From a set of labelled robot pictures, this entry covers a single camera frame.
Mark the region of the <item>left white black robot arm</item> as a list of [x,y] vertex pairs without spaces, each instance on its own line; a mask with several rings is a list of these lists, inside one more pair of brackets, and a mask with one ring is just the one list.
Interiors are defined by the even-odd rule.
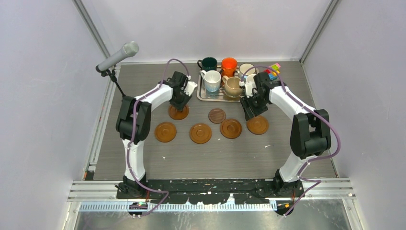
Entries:
[[116,130],[123,141],[125,172],[118,189],[135,198],[142,198],[148,188],[145,184],[144,142],[151,128],[151,114],[154,109],[169,102],[181,111],[192,97],[197,83],[181,72],[161,81],[153,89],[137,96],[125,96],[116,121]]

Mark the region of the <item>orange brown coaster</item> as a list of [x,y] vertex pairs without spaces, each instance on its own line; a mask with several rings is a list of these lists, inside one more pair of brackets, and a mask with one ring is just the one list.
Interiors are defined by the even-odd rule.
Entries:
[[269,129],[269,122],[268,120],[259,115],[257,117],[253,117],[246,122],[247,129],[255,135],[262,135],[265,134]]
[[155,128],[155,138],[163,143],[172,141],[177,134],[176,127],[171,122],[162,122]]

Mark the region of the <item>dark wooden coaster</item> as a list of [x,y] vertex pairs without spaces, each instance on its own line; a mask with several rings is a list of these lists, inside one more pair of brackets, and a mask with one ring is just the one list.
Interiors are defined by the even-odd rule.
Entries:
[[223,109],[214,108],[208,113],[208,118],[212,123],[220,124],[226,119],[226,113]]

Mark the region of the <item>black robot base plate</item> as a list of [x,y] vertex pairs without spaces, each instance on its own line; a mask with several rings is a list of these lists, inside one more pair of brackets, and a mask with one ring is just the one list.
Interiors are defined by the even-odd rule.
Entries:
[[234,199],[238,205],[266,204],[269,198],[286,198],[292,201],[303,194],[300,181],[291,183],[274,182],[272,179],[149,179],[142,182],[127,179],[115,185],[118,199],[146,199],[153,204],[196,205],[224,204]]

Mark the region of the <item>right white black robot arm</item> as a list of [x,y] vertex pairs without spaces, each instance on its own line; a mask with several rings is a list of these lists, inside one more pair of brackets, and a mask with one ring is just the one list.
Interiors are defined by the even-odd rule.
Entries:
[[287,196],[298,184],[306,164],[331,147],[328,112],[308,106],[282,80],[271,81],[266,72],[255,75],[253,81],[239,82],[239,86],[245,94],[240,103],[246,121],[266,112],[269,104],[278,106],[292,121],[289,141],[292,152],[276,171],[272,183],[275,194]]

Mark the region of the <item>metal tray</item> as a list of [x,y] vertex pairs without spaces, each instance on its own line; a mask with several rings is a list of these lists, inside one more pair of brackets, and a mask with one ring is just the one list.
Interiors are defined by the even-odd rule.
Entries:
[[[242,97],[246,96],[246,91],[245,88],[240,88],[241,94],[237,97],[230,97],[230,95],[227,94],[226,92],[226,83],[221,82],[220,87],[217,91],[215,92],[210,92],[206,89],[205,87],[205,81],[204,77],[202,76],[202,73],[204,70],[200,69],[200,77],[198,80],[198,90],[197,90],[197,97],[201,101],[213,101],[213,102],[239,102],[239,100]],[[243,75],[243,72],[240,71],[240,66],[237,66],[237,69],[234,71],[233,77],[235,78],[240,78],[244,81],[244,83],[247,81],[246,78],[248,75]]]

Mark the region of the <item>orange brown coaster front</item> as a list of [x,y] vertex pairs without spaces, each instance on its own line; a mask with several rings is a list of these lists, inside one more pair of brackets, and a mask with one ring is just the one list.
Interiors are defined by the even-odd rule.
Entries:
[[269,122],[268,120],[259,115],[257,117],[253,117],[246,122],[247,129],[255,135],[262,135],[265,134],[269,129]]

